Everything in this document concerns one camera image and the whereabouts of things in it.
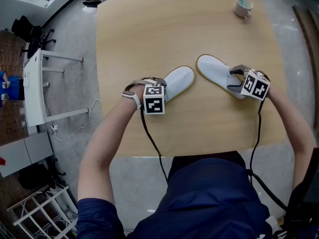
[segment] gray floor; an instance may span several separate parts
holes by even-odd
[[[301,110],[310,125],[314,116],[314,87],[308,50],[291,9],[294,4],[303,5],[303,0],[261,0],[269,14],[278,44],[282,50],[291,100]],[[52,115],[90,107],[99,98],[97,81],[95,38],[96,9],[85,8],[82,0],[76,0],[60,13],[47,27],[54,28],[55,44],[49,50],[83,56],[84,62],[66,62],[50,59],[50,67],[64,67],[66,72],[45,73],[44,80],[51,86],[45,98]],[[92,123],[66,142],[50,136],[60,169],[67,173],[65,180],[77,196],[78,167],[85,147],[102,119],[99,102],[92,109]],[[59,121],[57,136],[67,138],[73,131],[89,120],[88,115],[78,115]],[[249,163],[251,149],[241,151]],[[169,171],[171,159],[164,158]],[[254,159],[254,171],[284,203],[288,202],[293,177],[294,155],[288,140],[284,144],[259,147]],[[165,193],[166,185],[157,158],[118,158],[111,165],[111,177],[119,217],[124,228],[133,229],[137,223],[150,215]],[[254,183],[260,199],[275,217],[281,210],[257,182]]]

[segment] wall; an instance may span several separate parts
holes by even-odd
[[[42,26],[69,0],[0,0],[0,30],[11,29],[16,18],[25,15],[33,25]]]

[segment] black office chair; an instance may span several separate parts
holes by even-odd
[[[21,37],[26,42],[29,42],[29,48],[27,50],[21,49],[20,56],[23,52],[27,52],[27,57],[30,59],[34,53],[41,48],[45,50],[45,46],[50,43],[56,43],[55,39],[48,40],[49,34],[54,32],[54,29],[43,35],[42,29],[40,26],[33,26],[30,21],[22,16],[21,19],[16,19],[12,25],[12,32]]]

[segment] wooden table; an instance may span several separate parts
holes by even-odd
[[[98,6],[97,62],[103,114],[119,101],[126,85],[142,77],[165,77],[211,54],[233,67],[262,70],[285,91],[281,52],[267,14],[252,0],[245,22],[232,7],[236,0],[108,0]],[[169,103],[163,116],[146,116],[163,156],[197,155],[253,147],[259,101],[237,100],[196,72],[194,85]],[[285,139],[269,100],[262,109],[260,145]],[[118,155],[157,156],[144,132],[140,111],[131,119]]]

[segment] navy blue shirt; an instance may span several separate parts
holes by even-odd
[[[269,239],[268,217],[243,167],[206,158],[173,174],[155,213],[127,238]],[[77,233],[78,239],[125,238],[115,206],[92,198],[78,202]]]

